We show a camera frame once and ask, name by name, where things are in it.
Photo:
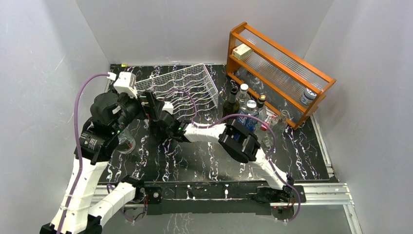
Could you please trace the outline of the blue labelled clear bottle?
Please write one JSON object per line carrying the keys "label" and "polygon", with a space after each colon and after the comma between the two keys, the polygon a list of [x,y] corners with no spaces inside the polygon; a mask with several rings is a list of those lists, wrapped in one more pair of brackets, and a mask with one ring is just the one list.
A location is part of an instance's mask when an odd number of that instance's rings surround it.
{"label": "blue labelled clear bottle", "polygon": [[[245,105],[239,108],[239,114],[253,116],[255,118],[259,117],[259,110],[257,103],[254,100],[248,100]],[[237,121],[246,127],[249,131],[254,132],[257,124],[257,120],[250,117],[238,116]]]}

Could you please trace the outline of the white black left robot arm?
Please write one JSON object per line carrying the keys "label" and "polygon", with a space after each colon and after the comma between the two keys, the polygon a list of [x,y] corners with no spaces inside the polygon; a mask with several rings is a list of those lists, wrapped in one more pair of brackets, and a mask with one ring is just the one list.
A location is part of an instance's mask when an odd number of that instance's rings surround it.
{"label": "white black left robot arm", "polygon": [[40,233],[100,234],[127,202],[143,201],[143,183],[127,176],[105,198],[91,205],[99,179],[119,144],[119,134],[135,119],[160,116],[164,105],[152,91],[145,91],[140,97],[112,92],[95,97],[90,107],[92,116],[82,133],[75,129],[74,167],[64,199],[53,220],[43,225]]}

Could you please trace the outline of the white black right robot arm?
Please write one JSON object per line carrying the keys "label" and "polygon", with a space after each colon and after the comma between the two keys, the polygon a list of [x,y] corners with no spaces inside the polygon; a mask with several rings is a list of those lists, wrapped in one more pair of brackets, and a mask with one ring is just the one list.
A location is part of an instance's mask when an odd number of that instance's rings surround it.
{"label": "white black right robot arm", "polygon": [[274,189],[277,200],[286,202],[293,196],[294,192],[299,195],[294,188],[293,179],[269,159],[254,133],[235,119],[221,123],[230,117],[237,116],[257,120],[256,117],[245,114],[232,114],[216,123],[207,125],[179,121],[167,111],[147,114],[148,119],[178,142],[218,143],[235,161],[244,164],[251,163],[251,167],[266,180],[271,189]]}

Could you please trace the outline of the clear round bottle white cap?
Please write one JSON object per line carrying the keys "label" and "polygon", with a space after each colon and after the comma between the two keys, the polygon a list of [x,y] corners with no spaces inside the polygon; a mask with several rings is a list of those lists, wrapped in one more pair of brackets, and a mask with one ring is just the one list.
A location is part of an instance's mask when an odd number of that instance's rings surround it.
{"label": "clear round bottle white cap", "polygon": [[118,134],[119,144],[116,150],[122,154],[128,154],[132,152],[136,146],[135,139],[133,138],[129,129],[125,128]]}

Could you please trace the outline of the clear glass bottle silver cap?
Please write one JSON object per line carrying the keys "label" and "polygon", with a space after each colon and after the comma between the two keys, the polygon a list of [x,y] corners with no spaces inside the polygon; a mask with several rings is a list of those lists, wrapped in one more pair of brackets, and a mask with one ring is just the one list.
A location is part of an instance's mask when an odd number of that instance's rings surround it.
{"label": "clear glass bottle silver cap", "polygon": [[236,95],[236,100],[239,102],[240,106],[246,105],[246,103],[251,100],[251,96],[248,93],[249,86],[245,83],[240,85],[240,89]]}

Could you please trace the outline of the white red small box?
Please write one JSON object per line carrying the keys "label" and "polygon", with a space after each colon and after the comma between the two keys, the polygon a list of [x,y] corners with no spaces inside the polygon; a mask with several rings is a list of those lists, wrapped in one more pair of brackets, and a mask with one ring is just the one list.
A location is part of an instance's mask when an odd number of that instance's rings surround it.
{"label": "white red small box", "polygon": [[246,44],[241,44],[232,50],[231,55],[238,60],[243,60],[246,56],[252,53],[252,49]]}

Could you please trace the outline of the orange wooden shelf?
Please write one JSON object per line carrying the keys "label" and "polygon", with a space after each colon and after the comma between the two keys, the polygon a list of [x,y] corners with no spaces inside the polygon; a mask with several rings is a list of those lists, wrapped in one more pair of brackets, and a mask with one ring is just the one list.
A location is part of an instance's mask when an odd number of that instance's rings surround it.
{"label": "orange wooden shelf", "polygon": [[[238,60],[231,53],[243,43],[252,53]],[[300,127],[317,110],[327,90],[336,82],[247,22],[230,31],[226,74],[238,84],[246,83],[253,97],[265,94],[266,106],[272,112],[278,114],[287,110],[287,122],[293,129]],[[309,106],[300,101],[306,88],[317,93]]]}

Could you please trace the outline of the blue white ceramic jar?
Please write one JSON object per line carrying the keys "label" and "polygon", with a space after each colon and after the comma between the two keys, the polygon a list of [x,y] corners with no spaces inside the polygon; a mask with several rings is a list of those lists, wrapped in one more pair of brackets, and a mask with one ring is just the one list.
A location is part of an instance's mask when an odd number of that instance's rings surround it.
{"label": "blue white ceramic jar", "polygon": [[315,93],[314,91],[306,88],[301,97],[300,97],[300,101],[305,105],[305,106],[309,106],[314,99],[317,97],[317,93]]}

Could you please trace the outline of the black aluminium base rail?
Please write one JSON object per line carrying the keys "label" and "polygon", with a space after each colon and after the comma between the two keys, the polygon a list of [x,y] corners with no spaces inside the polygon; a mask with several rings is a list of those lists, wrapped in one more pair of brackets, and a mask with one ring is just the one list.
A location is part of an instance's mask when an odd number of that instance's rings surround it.
{"label": "black aluminium base rail", "polygon": [[146,182],[137,201],[121,207],[148,215],[255,213],[291,218],[306,206],[353,206],[345,183],[298,181],[296,192],[277,192],[262,181]]}

